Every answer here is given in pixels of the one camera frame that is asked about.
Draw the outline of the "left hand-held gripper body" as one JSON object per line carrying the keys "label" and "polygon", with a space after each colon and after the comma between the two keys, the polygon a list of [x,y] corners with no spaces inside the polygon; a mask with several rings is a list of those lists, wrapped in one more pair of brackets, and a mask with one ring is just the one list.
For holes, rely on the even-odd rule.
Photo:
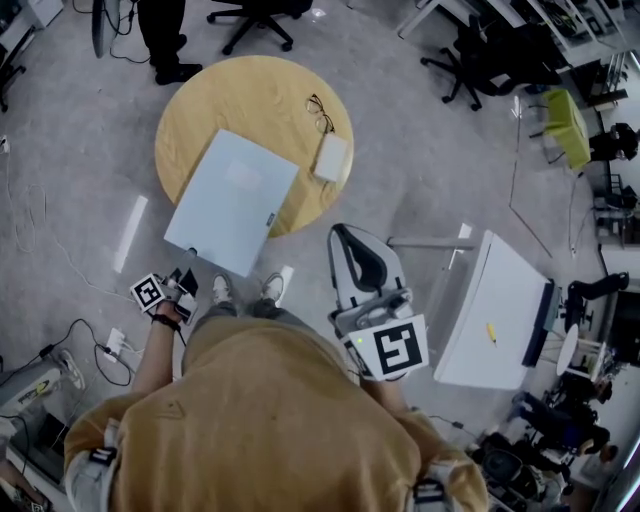
{"label": "left hand-held gripper body", "polygon": [[173,301],[182,321],[189,325],[198,310],[196,295],[191,296],[181,287],[181,280],[177,288],[169,286],[169,276],[161,278],[151,273],[133,286],[130,293],[143,313],[148,313],[163,300]]}

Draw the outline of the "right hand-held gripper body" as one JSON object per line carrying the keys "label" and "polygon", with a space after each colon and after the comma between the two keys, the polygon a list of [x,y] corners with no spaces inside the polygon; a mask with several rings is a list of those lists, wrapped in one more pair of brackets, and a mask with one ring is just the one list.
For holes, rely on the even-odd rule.
{"label": "right hand-held gripper body", "polygon": [[429,364],[425,319],[413,312],[412,299],[404,288],[329,315],[361,378],[399,380]]}

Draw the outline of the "light blue board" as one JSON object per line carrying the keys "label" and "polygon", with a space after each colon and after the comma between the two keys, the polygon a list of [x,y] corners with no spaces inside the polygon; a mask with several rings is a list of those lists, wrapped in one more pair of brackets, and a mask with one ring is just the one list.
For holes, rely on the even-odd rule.
{"label": "light blue board", "polygon": [[299,167],[220,130],[206,149],[164,240],[240,277],[251,273]]}

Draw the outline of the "person's right forearm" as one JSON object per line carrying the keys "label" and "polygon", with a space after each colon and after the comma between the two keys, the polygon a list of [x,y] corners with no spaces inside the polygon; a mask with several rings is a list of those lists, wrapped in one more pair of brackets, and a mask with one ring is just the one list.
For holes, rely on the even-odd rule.
{"label": "person's right forearm", "polygon": [[360,387],[392,415],[404,414],[410,410],[399,380],[362,380],[360,382]]}

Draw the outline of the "round wooden table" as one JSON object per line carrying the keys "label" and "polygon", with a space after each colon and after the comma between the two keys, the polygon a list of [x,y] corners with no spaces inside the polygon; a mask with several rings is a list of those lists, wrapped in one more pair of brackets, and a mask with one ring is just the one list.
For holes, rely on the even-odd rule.
{"label": "round wooden table", "polygon": [[[337,183],[313,173],[323,134],[306,101],[316,94],[348,149]],[[335,91],[317,74],[273,56],[241,56],[217,62],[184,83],[168,102],[155,138],[160,183],[178,203],[196,165],[216,133],[240,135],[299,167],[270,231],[280,237],[299,231],[323,215],[339,197],[351,172],[351,119]]]}

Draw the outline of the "person's left shoe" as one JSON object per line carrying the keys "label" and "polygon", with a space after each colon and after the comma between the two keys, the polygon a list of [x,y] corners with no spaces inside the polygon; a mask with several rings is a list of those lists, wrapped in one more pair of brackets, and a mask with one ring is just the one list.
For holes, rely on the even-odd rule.
{"label": "person's left shoe", "polygon": [[213,277],[212,299],[215,305],[233,302],[232,282],[225,273],[217,273]]}

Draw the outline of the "person's shoe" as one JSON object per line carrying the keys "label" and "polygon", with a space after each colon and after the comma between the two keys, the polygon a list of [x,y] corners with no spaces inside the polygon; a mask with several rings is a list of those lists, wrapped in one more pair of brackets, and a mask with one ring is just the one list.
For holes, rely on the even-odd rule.
{"label": "person's shoe", "polygon": [[84,390],[85,379],[71,352],[63,349],[58,353],[59,364],[63,367],[64,375],[70,383],[78,390]]}
{"label": "person's shoe", "polygon": [[263,283],[260,299],[277,304],[283,295],[285,280],[281,273],[274,272]]}
{"label": "person's shoe", "polygon": [[212,299],[215,305],[233,302],[232,282],[225,273],[217,273],[213,277]]}

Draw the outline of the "person's grey trousers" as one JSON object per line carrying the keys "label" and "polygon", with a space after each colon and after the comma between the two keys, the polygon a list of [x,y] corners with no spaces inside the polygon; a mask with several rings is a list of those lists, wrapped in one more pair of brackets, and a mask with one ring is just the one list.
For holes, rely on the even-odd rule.
{"label": "person's grey trousers", "polygon": [[[203,327],[209,320],[217,317],[237,317],[236,306],[230,301],[213,304],[196,322],[193,331]],[[249,316],[255,319],[268,319],[288,325],[311,329],[311,327],[284,308],[276,305],[273,299],[259,299],[252,304]]]}

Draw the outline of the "white rectangular table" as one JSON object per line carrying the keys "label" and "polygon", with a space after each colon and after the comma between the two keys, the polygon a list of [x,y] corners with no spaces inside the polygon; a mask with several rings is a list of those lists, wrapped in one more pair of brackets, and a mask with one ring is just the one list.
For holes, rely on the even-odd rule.
{"label": "white rectangular table", "polygon": [[518,389],[528,372],[525,356],[545,321],[552,281],[489,230],[468,238],[392,237],[388,243],[444,253],[424,310],[434,380]]}

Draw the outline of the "small white box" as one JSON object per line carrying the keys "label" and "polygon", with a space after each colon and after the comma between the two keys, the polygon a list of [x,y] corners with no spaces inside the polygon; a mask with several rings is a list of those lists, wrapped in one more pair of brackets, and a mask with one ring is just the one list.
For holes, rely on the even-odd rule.
{"label": "small white box", "polygon": [[327,133],[316,157],[314,175],[321,180],[337,183],[342,174],[347,149],[346,140],[333,133]]}

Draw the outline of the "thin-framed eyeglasses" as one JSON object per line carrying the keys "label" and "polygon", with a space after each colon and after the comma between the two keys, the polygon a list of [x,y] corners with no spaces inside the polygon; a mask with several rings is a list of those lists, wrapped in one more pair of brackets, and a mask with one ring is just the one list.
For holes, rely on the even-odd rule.
{"label": "thin-framed eyeglasses", "polygon": [[333,121],[326,113],[321,99],[316,94],[311,94],[307,99],[306,110],[315,117],[315,126],[319,133],[326,135],[335,132]]}

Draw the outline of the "person's tan shirt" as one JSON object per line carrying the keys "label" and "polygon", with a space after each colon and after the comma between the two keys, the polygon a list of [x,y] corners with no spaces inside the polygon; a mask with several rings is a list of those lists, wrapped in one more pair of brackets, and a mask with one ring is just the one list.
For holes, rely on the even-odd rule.
{"label": "person's tan shirt", "polygon": [[392,415],[333,345],[217,317],[183,374],[111,398],[65,439],[74,512],[488,512],[478,466],[426,416]]}

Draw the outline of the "round white stool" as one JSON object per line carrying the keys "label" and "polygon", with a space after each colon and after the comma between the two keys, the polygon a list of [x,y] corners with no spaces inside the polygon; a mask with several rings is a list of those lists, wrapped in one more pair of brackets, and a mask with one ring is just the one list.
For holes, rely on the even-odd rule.
{"label": "round white stool", "polygon": [[566,334],[557,358],[556,375],[558,377],[563,375],[569,369],[569,365],[576,351],[578,341],[579,326],[577,324],[573,324]]}

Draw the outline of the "green table cover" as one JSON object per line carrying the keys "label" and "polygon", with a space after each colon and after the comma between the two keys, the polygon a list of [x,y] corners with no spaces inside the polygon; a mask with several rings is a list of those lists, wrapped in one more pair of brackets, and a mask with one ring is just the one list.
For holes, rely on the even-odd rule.
{"label": "green table cover", "polygon": [[580,170],[591,160],[586,122],[571,94],[565,89],[543,93],[548,115],[544,134],[555,139],[569,167]]}

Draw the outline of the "white cabinet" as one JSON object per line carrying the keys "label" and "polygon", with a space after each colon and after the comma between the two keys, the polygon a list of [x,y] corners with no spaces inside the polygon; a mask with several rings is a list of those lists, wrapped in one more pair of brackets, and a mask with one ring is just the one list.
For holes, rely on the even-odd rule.
{"label": "white cabinet", "polygon": [[62,0],[25,0],[25,7],[36,28],[44,29],[63,11]]}

